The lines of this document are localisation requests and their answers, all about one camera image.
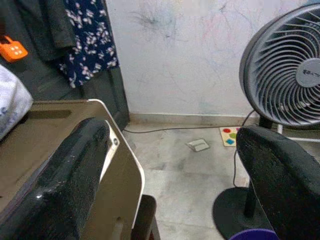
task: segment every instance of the navy blue floral fabric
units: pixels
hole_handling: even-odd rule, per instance
[[[56,64],[67,76],[70,86],[75,88],[90,80],[95,73],[116,67],[118,59],[101,0],[64,1],[76,46]]]

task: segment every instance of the scribbled wall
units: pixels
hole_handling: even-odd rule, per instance
[[[129,110],[246,115],[238,71],[247,43],[306,2],[107,0]]]

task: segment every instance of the purple bowl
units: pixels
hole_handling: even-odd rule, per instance
[[[229,240],[279,240],[274,231],[268,229],[248,229],[241,231]]]

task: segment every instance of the white bag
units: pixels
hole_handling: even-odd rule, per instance
[[[0,140],[23,118],[33,103],[22,82],[0,65]]]

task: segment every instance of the orange padlock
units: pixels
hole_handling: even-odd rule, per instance
[[[18,61],[28,55],[28,51],[18,41],[4,36],[9,43],[0,43],[0,54],[9,63]]]

